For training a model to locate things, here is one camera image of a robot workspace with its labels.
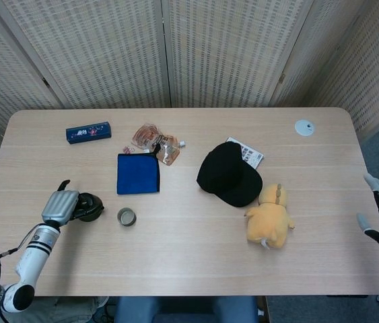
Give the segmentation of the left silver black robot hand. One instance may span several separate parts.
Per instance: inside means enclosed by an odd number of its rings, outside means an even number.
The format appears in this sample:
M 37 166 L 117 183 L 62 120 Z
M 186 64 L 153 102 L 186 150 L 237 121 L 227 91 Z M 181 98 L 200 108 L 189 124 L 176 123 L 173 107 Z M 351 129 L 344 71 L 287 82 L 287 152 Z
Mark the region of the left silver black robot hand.
M 77 190 L 67 190 L 70 180 L 64 180 L 54 191 L 42 211 L 44 223 L 60 228 L 69 221 L 87 215 L 87 211 L 79 204 L 80 193 Z

